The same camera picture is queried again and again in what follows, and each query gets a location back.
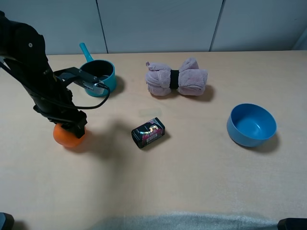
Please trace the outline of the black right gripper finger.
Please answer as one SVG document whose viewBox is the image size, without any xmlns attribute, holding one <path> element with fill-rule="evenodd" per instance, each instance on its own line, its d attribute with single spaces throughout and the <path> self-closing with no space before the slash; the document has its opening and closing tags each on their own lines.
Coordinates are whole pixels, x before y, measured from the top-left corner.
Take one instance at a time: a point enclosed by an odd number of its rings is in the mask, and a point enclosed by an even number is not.
<svg viewBox="0 0 307 230">
<path fill-rule="evenodd" d="M 85 126 L 77 124 L 63 124 L 62 128 L 76 138 L 82 138 L 85 135 Z"/>
</svg>

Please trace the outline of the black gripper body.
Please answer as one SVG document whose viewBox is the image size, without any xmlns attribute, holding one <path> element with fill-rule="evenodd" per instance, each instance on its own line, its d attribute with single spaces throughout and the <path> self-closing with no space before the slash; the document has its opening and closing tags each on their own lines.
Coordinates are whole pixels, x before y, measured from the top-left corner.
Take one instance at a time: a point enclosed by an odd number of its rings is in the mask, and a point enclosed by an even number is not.
<svg viewBox="0 0 307 230">
<path fill-rule="evenodd" d="M 50 122 L 63 127 L 84 127 L 87 124 L 87 115 L 83 111 L 52 103 L 37 93 L 33 93 L 33 100 L 34 110 Z"/>
</svg>

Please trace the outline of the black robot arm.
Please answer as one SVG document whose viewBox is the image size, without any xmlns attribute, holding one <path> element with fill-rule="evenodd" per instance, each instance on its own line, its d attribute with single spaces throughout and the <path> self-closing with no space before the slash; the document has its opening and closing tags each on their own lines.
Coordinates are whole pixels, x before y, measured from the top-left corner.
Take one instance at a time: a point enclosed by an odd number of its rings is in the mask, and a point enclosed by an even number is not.
<svg viewBox="0 0 307 230">
<path fill-rule="evenodd" d="M 36 112 L 81 138 L 86 113 L 76 108 L 72 92 L 54 75 L 45 47 L 44 37 L 32 26 L 11 21 L 4 12 L 0 13 L 0 55 L 4 58 L 1 67 L 22 84 Z"/>
</svg>

